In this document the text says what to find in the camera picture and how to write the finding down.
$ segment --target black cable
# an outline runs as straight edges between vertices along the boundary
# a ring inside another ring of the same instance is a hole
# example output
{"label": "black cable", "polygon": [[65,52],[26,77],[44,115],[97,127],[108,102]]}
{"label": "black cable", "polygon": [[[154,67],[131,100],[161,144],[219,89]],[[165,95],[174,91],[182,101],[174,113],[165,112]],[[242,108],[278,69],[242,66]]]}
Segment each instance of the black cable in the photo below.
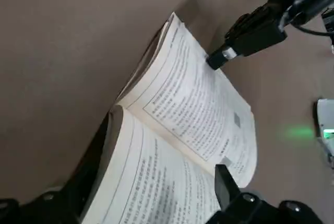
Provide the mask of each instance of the black cable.
{"label": "black cable", "polygon": [[317,32],[317,31],[312,31],[309,29],[306,29],[304,27],[301,26],[297,26],[294,24],[291,24],[295,29],[308,33],[308,34],[312,34],[312,35],[316,35],[316,36],[326,36],[326,37],[333,37],[334,36],[334,32]]}

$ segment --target screw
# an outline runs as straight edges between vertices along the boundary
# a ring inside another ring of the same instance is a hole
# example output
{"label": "screw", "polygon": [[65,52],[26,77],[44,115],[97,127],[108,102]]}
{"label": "screw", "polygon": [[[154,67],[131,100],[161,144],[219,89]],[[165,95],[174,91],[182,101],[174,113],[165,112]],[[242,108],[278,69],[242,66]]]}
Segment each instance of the screw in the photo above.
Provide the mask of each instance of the screw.
{"label": "screw", "polygon": [[244,194],[243,197],[248,202],[254,202],[255,201],[255,198],[252,197],[250,194]]}
{"label": "screw", "polygon": [[288,202],[288,203],[287,203],[287,207],[288,207],[289,209],[293,210],[293,211],[296,211],[296,212],[300,212],[300,211],[301,211],[301,208],[298,207],[297,204],[292,203],[292,202]]}
{"label": "screw", "polygon": [[45,201],[50,201],[53,199],[53,194],[45,194],[43,198]]}

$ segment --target floor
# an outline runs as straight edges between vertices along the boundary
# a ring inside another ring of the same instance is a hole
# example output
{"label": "floor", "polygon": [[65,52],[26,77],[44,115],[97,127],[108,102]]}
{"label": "floor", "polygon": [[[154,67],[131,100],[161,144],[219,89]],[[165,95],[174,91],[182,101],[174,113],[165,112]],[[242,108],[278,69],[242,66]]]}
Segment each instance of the floor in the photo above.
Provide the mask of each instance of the floor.
{"label": "floor", "polygon": [[[266,0],[0,0],[0,197],[26,202],[67,180],[157,29],[176,10],[208,51]],[[319,18],[310,27],[323,30]],[[334,223],[333,175],[312,105],[333,98],[327,38],[289,38],[224,72],[252,106],[258,167],[249,188],[295,199]]]}

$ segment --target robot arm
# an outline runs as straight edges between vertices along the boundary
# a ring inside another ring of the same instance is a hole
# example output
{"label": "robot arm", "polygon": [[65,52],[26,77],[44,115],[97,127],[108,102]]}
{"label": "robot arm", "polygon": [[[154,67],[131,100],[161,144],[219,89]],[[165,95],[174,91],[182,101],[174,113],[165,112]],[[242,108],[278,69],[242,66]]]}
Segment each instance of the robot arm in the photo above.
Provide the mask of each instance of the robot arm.
{"label": "robot arm", "polygon": [[[300,27],[318,15],[334,0],[268,0],[251,14],[242,15],[225,35],[225,43],[207,58],[216,70],[237,56],[249,56],[287,38],[284,27]],[[330,33],[317,33],[330,36]]]}

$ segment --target open book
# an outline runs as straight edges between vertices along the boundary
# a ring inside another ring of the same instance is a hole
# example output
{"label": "open book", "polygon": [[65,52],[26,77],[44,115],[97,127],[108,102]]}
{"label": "open book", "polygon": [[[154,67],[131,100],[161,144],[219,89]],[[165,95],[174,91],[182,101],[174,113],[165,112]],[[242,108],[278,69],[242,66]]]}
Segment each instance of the open book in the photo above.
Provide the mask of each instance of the open book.
{"label": "open book", "polygon": [[257,147],[250,106],[175,14],[110,113],[96,189],[82,223],[205,223],[219,209],[214,167],[239,187]]}

